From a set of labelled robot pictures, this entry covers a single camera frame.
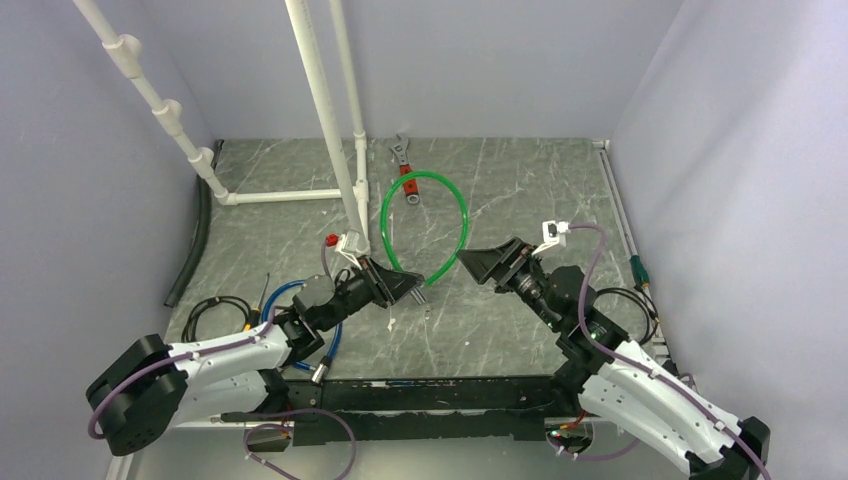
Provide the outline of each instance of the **gray marble floor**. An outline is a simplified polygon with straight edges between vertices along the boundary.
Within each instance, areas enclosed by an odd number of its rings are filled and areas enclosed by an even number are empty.
[[[370,240],[374,259],[384,266],[389,262],[378,231],[379,209],[398,177],[391,143],[373,140],[368,150]],[[345,143],[345,151],[355,172],[352,142]],[[438,172],[462,191],[472,222],[470,248],[493,247],[513,236],[539,242],[544,220],[595,221],[609,231],[611,245],[593,286],[630,283],[613,207],[589,140],[413,138],[409,156],[414,169]],[[321,139],[227,141],[217,172],[224,185],[239,193],[335,187]],[[422,180],[419,189],[420,205],[408,205],[401,192],[392,200],[390,232],[403,267],[429,275],[453,250],[461,222],[456,201],[444,187]],[[346,223],[340,200],[215,204],[209,244],[174,310],[167,340],[179,341],[189,310],[203,298],[238,295],[255,302],[266,272],[271,289],[320,273],[322,239],[342,233]],[[546,268],[585,267],[597,237],[576,233],[568,242],[567,249],[545,260]],[[343,262],[331,258],[330,265],[337,270]],[[425,294],[424,306],[407,297],[388,310],[371,305],[348,319],[330,377],[547,374],[562,364],[555,336],[517,297],[478,286],[459,264],[426,287]],[[604,297],[598,306],[634,337],[643,334],[636,307],[617,297]],[[201,319],[198,336],[232,333],[241,321],[234,309],[219,307]]]

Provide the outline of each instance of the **red handle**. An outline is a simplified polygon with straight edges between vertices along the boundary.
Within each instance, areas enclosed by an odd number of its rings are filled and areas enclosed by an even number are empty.
[[[406,175],[410,172],[412,172],[412,167],[410,167],[409,165],[401,165],[401,176]],[[415,182],[415,180],[407,180],[403,182],[403,193],[407,195],[418,195],[418,184]]]

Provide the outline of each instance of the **white pipe frame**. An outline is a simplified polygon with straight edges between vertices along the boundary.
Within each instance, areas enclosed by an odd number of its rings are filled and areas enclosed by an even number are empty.
[[[356,90],[356,77],[353,70],[350,43],[347,36],[347,28],[344,21],[344,11],[339,0],[330,0],[330,8],[333,14],[333,27],[336,33],[336,41],[341,57],[345,84],[347,87],[348,100],[350,102],[351,117],[354,126],[354,145],[356,148],[356,185],[350,179],[344,150],[341,144],[338,126],[336,125],[333,104],[330,99],[324,66],[321,63],[318,51],[318,42],[315,30],[312,28],[312,20],[305,0],[287,0],[286,7],[292,28],[295,32],[298,48],[300,50],[303,66],[306,70],[309,87],[312,91],[315,108],[321,122],[324,139],[327,142],[327,150],[333,163],[333,171],[339,188],[326,190],[304,190],[288,192],[267,193],[235,193],[224,187],[215,171],[212,169],[214,153],[206,147],[196,147],[186,135],[180,122],[182,105],[172,99],[162,99],[150,81],[144,76],[141,65],[138,62],[141,53],[141,42],[132,35],[118,35],[109,24],[103,12],[94,3],[94,0],[74,0],[83,17],[91,25],[91,28],[100,37],[103,48],[112,58],[112,61],[127,77],[147,104],[153,115],[162,125],[168,135],[173,137],[186,154],[189,164],[195,172],[209,185],[213,195],[221,205],[239,205],[242,203],[264,203],[284,202],[296,200],[324,200],[341,198],[344,203],[345,214],[348,218],[349,228],[359,232],[359,243],[356,245],[357,253],[369,252],[368,244],[368,180],[366,176],[365,152],[367,139],[362,124],[362,112],[359,105],[359,96]]]

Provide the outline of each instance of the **blue cable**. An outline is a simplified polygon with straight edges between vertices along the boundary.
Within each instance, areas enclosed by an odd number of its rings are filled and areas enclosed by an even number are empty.
[[[260,317],[262,319],[262,323],[265,323],[265,322],[271,320],[271,310],[274,307],[274,302],[277,301],[277,298],[279,298],[280,295],[282,295],[283,293],[285,293],[286,291],[288,291],[288,290],[290,290],[294,287],[303,286],[303,284],[304,284],[303,280],[295,280],[295,281],[289,282],[289,283],[283,285],[282,287],[274,290],[274,293],[272,293],[270,296],[268,296],[268,301],[265,302],[265,306],[262,308],[262,316]],[[336,325],[336,330],[335,330],[335,332],[333,332],[333,340],[330,342],[330,348],[327,350],[327,356],[329,358],[331,358],[331,359],[335,358],[336,352],[338,352],[338,350],[339,350],[339,344],[341,344],[341,343],[342,343],[342,324],[340,323],[340,324]],[[311,371],[315,370],[315,367],[313,367],[312,365],[309,365],[306,362],[295,362],[294,368],[296,368],[298,370],[303,370],[305,372],[311,372]]]

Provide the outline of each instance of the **black metal frame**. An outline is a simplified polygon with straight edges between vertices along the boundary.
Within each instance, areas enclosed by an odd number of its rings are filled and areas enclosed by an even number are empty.
[[[566,411],[555,401],[547,375],[287,383],[293,409],[336,412],[361,440],[512,436],[540,441],[545,418],[580,413]],[[221,419],[243,422],[251,415],[226,414]],[[323,445],[346,441],[347,435],[334,420],[312,415],[298,418],[293,438],[295,445]]]

